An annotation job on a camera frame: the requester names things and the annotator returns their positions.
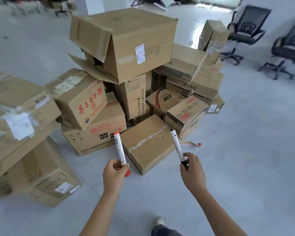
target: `pant leg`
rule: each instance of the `pant leg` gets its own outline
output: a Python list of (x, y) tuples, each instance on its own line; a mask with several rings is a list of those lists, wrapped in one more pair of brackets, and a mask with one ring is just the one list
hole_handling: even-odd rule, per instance
[(182, 235), (177, 230), (172, 230), (162, 224), (159, 224), (152, 229), (151, 236), (182, 236)]

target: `tiled floor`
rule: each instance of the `tiled floor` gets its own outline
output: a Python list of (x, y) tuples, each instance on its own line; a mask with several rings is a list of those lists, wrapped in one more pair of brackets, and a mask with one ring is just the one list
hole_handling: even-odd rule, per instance
[[(179, 18), (175, 42), (193, 47), (206, 19), (231, 19), (230, 13), (193, 6), (142, 8)], [(82, 56), (68, 40), (69, 23), (52, 11), (15, 18), (0, 6), (0, 69), (44, 85), (77, 67), (67, 55)], [(295, 235), (295, 79), (273, 81), (256, 71), (260, 64), (258, 56), (237, 67), (225, 63), (220, 94), (226, 105), (189, 136), (203, 146), (183, 150), (199, 156), (211, 193), (249, 235)], [(53, 209), (22, 197), (1, 199), (0, 236), (76, 236), (98, 202), (103, 167), (116, 149), (78, 157), (59, 130), (52, 138), (83, 187)], [(213, 235), (182, 183), (175, 153), (145, 176), (131, 164), (109, 235), (149, 235), (158, 215), (184, 235)]]

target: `sneaker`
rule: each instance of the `sneaker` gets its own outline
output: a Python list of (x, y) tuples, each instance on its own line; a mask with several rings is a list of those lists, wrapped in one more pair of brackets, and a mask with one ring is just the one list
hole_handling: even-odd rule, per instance
[(166, 226), (165, 221), (162, 217), (156, 217), (154, 220), (154, 225), (156, 226), (156, 225), (160, 225), (160, 224)]

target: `forearm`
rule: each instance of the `forearm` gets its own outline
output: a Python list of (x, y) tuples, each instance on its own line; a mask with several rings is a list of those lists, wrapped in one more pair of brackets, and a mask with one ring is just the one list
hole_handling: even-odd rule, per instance
[(118, 196), (103, 194), (80, 236), (106, 236)]
[(194, 197), (205, 213), (215, 236), (247, 236), (208, 191), (198, 191)]

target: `hand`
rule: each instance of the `hand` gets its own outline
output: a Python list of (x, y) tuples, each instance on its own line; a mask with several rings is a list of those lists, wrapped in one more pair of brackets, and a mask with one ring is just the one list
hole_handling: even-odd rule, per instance
[(129, 164), (121, 166), (120, 160), (114, 159), (108, 161), (103, 172), (103, 194), (116, 196), (118, 198), (119, 192), (124, 184), (125, 174), (128, 169)]
[(187, 189), (195, 196), (199, 191), (207, 191), (205, 183), (205, 172), (202, 169), (199, 158), (189, 152), (184, 152), (184, 156), (188, 157), (189, 167), (186, 170), (183, 164), (180, 164), (180, 173), (182, 181)]

